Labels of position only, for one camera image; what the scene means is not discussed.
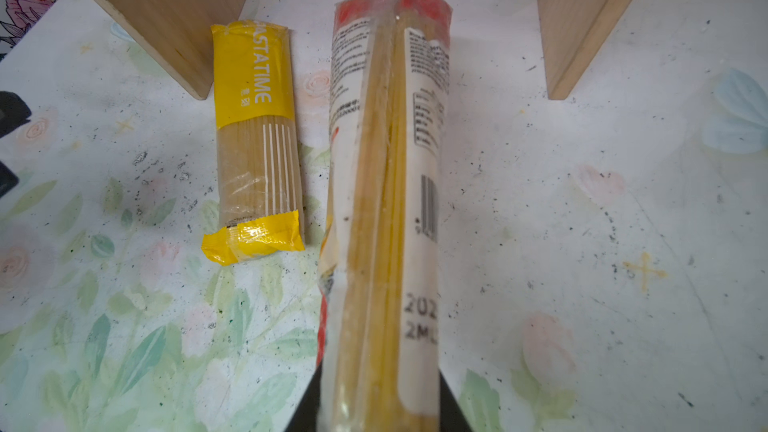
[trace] yellow package end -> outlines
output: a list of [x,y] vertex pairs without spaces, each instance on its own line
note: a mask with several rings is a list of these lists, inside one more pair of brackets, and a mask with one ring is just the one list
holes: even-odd
[[203,236],[203,254],[222,265],[232,265],[273,252],[300,252],[299,211],[257,218],[234,227],[223,227]]
[[241,20],[210,30],[216,128],[260,116],[294,120],[288,28]]

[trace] yellow wrapper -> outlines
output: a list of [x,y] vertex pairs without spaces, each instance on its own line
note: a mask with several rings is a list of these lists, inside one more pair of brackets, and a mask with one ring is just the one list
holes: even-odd
[[221,230],[202,249],[228,265],[302,251],[302,189],[288,29],[214,25]]

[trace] transparent plastic wrapper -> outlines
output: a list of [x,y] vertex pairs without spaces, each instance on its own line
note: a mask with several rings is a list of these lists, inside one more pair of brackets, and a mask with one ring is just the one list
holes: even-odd
[[319,430],[438,429],[438,167],[451,13],[443,0],[336,7]]
[[219,226],[202,249],[222,265],[302,251],[303,216],[288,29],[214,25]]

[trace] black object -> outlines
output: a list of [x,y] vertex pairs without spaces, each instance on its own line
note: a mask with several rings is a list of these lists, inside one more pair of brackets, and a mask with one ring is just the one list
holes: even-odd
[[13,175],[2,162],[0,162],[0,197],[18,185],[18,177]]
[[[288,423],[285,432],[315,432],[317,430],[317,410],[320,408],[320,373],[322,365],[306,387],[306,392],[296,407],[296,412]],[[440,432],[472,432],[462,410],[453,397],[451,389],[440,373]]]
[[21,97],[13,92],[0,91],[0,137],[29,123],[32,111]]

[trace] table surface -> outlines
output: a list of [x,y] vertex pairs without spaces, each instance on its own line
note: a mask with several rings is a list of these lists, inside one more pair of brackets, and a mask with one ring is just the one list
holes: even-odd
[[[293,31],[310,246],[221,268],[213,97],[92,0],[0,63],[0,430],[282,430],[315,366],[334,3]],[[476,430],[768,427],[768,6],[634,0],[562,102],[535,0],[447,0],[441,368]]]

